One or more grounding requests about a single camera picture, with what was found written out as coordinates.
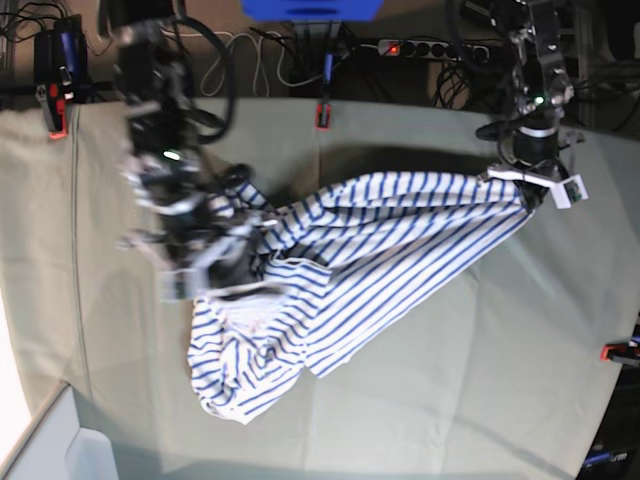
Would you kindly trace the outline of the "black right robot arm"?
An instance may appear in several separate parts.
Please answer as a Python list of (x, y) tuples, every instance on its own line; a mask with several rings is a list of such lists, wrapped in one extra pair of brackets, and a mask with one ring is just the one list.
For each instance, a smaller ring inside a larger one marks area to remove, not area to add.
[(179, 25), (203, 35), (227, 73), (234, 72), (223, 42), (171, 1), (102, 1), (98, 7), (98, 30), (117, 48), (114, 89), (125, 106), (128, 143), (120, 170), (138, 204), (159, 222), (158, 231), (132, 230), (119, 246), (154, 264), (168, 300), (260, 293), (267, 286), (252, 263), (263, 215), (222, 213), (212, 205), (230, 200), (251, 169), (240, 164), (217, 173), (202, 151), (229, 132), (236, 86), (227, 87), (222, 116), (196, 107), (187, 54), (164, 34)]

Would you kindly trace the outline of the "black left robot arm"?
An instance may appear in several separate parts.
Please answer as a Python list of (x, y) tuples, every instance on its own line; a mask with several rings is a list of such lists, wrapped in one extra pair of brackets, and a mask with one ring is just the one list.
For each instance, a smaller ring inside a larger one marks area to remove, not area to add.
[(535, 210), (546, 197), (556, 208), (569, 209), (587, 199), (576, 171), (581, 132), (562, 132), (565, 108), (575, 88), (561, 50), (560, 22), (552, 1), (493, 1), (489, 18), (502, 43), (499, 68), (469, 54), (458, 27), (459, 4), (445, 4), (447, 32), (459, 58), (474, 72), (500, 76), (506, 94), (505, 115), (476, 131), (495, 144), (496, 163), (479, 175), (515, 185), (523, 205)]

